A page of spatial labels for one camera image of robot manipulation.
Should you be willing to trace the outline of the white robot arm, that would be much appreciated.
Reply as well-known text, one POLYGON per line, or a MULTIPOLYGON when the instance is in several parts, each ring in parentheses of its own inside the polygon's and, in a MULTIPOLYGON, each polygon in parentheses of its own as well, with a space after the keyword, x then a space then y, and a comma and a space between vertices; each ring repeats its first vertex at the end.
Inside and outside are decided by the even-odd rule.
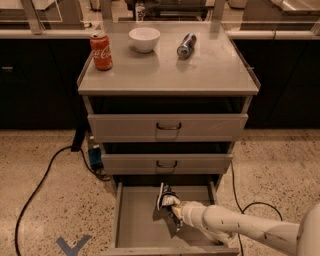
POLYGON ((227 243, 235 234, 242 234, 288 256, 320 256, 320 204, 311 208, 299 224, 240 214, 195 201, 174 205, 172 209, 179 220, 209 239, 227 243))

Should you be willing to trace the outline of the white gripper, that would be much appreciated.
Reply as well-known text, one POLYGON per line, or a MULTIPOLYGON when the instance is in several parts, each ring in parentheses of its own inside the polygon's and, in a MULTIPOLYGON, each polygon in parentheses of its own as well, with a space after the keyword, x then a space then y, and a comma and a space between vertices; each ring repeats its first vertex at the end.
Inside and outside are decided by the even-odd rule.
POLYGON ((202 203, 196 201, 185 202, 181 205, 173 205, 171 210, 174 213, 175 223, 183 222, 191 227, 203 230, 203 214, 207 209, 202 203))

